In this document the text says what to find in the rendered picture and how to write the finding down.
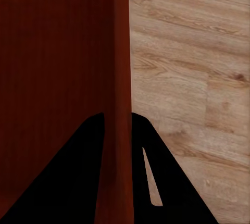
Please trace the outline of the storage box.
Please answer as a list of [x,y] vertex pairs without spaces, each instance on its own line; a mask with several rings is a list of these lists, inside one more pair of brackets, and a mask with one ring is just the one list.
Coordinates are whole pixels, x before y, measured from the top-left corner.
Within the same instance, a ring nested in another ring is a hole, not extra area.
[[0,220],[99,113],[94,224],[134,224],[129,0],[0,0]]

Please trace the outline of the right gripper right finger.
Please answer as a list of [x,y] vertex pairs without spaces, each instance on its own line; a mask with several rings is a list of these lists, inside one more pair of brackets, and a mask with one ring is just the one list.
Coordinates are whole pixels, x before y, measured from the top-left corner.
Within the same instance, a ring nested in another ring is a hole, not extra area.
[[[151,203],[143,148],[163,206]],[[134,224],[218,224],[150,121],[132,112]]]

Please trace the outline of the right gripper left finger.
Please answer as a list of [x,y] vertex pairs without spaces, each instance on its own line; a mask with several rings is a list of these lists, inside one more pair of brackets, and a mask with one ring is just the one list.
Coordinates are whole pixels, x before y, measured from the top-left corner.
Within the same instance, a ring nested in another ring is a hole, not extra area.
[[0,224],[94,224],[104,136],[104,113],[84,120]]

